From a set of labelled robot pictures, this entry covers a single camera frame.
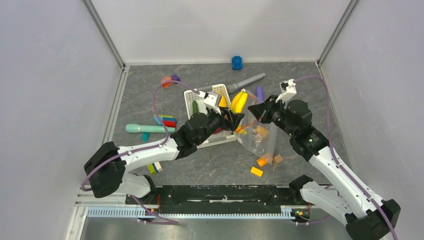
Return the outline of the dark green cucumber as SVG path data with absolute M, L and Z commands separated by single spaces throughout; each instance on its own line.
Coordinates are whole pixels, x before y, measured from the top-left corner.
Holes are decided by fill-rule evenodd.
M 192 101 L 192 114 L 197 114 L 199 112 L 199 105 L 196 100 Z

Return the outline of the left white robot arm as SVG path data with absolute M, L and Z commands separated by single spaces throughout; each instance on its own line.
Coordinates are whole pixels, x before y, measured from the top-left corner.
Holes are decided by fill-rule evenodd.
M 245 116 L 219 105 L 221 96 L 215 92 L 199 92 L 207 113 L 197 112 L 174 133 L 162 140 L 135 146 L 116 146 L 109 141 L 85 163 L 86 178 L 80 189 L 91 191 L 95 198 L 122 193 L 153 203 L 157 190 L 149 176 L 131 174 L 134 169 L 156 162 L 185 158 L 205 142 L 217 129 L 235 131 Z

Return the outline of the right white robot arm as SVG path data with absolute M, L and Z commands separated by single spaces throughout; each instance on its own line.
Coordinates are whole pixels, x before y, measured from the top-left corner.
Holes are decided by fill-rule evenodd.
M 281 94 L 271 95 L 248 110 L 262 124 L 275 124 L 290 137 L 293 150 L 319 170 L 336 188 L 332 193 L 306 175 L 290 183 L 289 199 L 304 201 L 327 212 L 344 225 L 353 240 L 380 240 L 398 236 L 395 227 L 401 208 L 369 188 L 337 154 L 330 135 L 312 124 L 313 114 L 305 101 L 294 99 L 296 81 L 281 84 Z

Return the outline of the yellow banana bunch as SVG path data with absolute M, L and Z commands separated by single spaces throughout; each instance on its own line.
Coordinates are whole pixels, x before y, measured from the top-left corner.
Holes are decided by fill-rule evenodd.
M 234 114 L 240 114 L 243 111 L 243 108 L 247 102 L 248 99 L 248 94 L 242 90 L 240 91 L 232 100 L 231 104 L 230 104 L 230 110 L 234 113 Z

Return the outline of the yellow squash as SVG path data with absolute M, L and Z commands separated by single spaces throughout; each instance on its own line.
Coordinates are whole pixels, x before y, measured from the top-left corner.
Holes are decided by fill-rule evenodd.
M 218 106 L 223 108 L 228 107 L 227 99 L 224 96 L 221 96 Z

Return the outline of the clear zip top bag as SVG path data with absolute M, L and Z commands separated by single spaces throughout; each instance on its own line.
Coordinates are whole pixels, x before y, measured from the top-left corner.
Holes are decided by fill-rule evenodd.
M 259 104 L 260 101 L 250 91 L 241 90 L 232 100 L 230 109 L 244 114 L 238 127 L 233 132 L 239 143 L 249 152 L 255 154 L 267 163 L 274 158 L 277 140 L 277 127 L 257 121 L 248 107 Z

